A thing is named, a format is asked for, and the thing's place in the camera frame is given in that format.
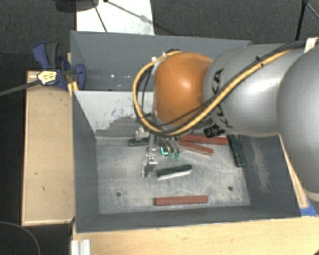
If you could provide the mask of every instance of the white paper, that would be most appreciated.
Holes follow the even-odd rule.
[[[154,35],[150,0],[99,0],[107,32]],[[77,31],[105,32],[95,8],[76,14]]]

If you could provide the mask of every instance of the blue tape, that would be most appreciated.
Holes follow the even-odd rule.
[[[308,208],[300,208],[301,215],[302,216],[314,216],[314,217],[316,217],[317,213],[316,213],[312,203],[310,202],[310,200],[308,198],[307,198],[307,200],[308,200],[309,207]]]

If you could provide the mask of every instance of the yellow tag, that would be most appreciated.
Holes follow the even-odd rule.
[[[57,82],[57,72],[55,71],[42,71],[37,75],[42,85],[52,85]]]

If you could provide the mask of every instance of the yellow cable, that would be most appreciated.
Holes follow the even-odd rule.
[[[182,134],[184,131],[194,127],[197,123],[199,123],[200,121],[202,121],[209,113],[212,112],[212,110],[214,108],[216,108],[219,103],[233,90],[233,88],[235,86],[237,86],[238,84],[240,84],[243,80],[245,80],[247,77],[249,77],[250,75],[252,75],[253,73],[255,73],[256,71],[258,71],[260,68],[262,68],[263,66],[273,62],[274,60],[276,60],[277,58],[283,56],[285,53],[289,52],[290,50],[286,50],[286,51],[282,51],[279,52],[271,57],[268,57],[266,59],[264,59],[261,63],[258,63],[256,65],[254,65],[253,67],[251,67],[250,69],[248,69],[247,71],[245,71],[244,73],[242,73],[240,76],[238,76],[234,81],[232,81],[226,88],[223,89],[223,91],[220,93],[220,95],[215,98],[213,100],[212,103],[210,103],[210,105],[199,115],[197,116],[195,119],[193,119],[191,122],[189,122],[188,124],[184,125],[183,127],[181,127],[180,129],[176,130],[176,131],[172,131],[170,133],[168,133],[167,135],[179,135]],[[157,127],[153,126],[146,118],[144,118],[142,111],[139,107],[139,103],[138,103],[138,99],[137,99],[137,95],[136,95],[136,89],[137,89],[137,83],[140,79],[140,77],[142,76],[142,74],[151,66],[155,65],[155,63],[157,61],[161,61],[162,59],[164,59],[165,56],[161,56],[159,57],[156,61],[148,63],[146,66],[144,66],[140,72],[137,74],[134,83],[133,83],[133,101],[134,101],[134,105],[135,105],[135,109],[137,112],[138,117],[140,118],[140,120],[143,122],[143,124],[149,129],[152,130],[154,132],[162,132],[161,129],[158,129]]]
[[[141,68],[141,70],[138,72],[138,74],[136,75],[136,77],[133,81],[132,95],[133,95],[133,104],[134,104],[136,113],[137,113],[138,117],[140,118],[140,120],[144,123],[144,125],[152,131],[161,132],[162,130],[157,129],[156,127],[152,126],[143,116],[143,113],[142,113],[140,106],[139,106],[139,103],[138,103],[138,96],[137,96],[137,87],[138,87],[139,79],[142,77],[142,75],[145,73],[145,71],[148,68],[154,66],[157,62],[160,62],[160,61],[164,60],[165,58],[172,56],[172,55],[175,55],[175,54],[178,54],[180,52],[181,51],[172,51],[172,52],[167,53],[165,55],[162,55],[162,56],[158,57],[157,59],[155,59],[154,61],[148,63],[143,68]]]

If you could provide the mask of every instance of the clamp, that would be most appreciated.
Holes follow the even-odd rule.
[[[65,56],[57,56],[58,46],[57,42],[42,41],[32,49],[33,57],[42,69],[42,72],[38,74],[38,79],[44,86],[56,86],[68,90],[67,84],[74,78],[79,90],[82,90],[86,81],[84,65],[76,64],[74,69],[71,69]]]

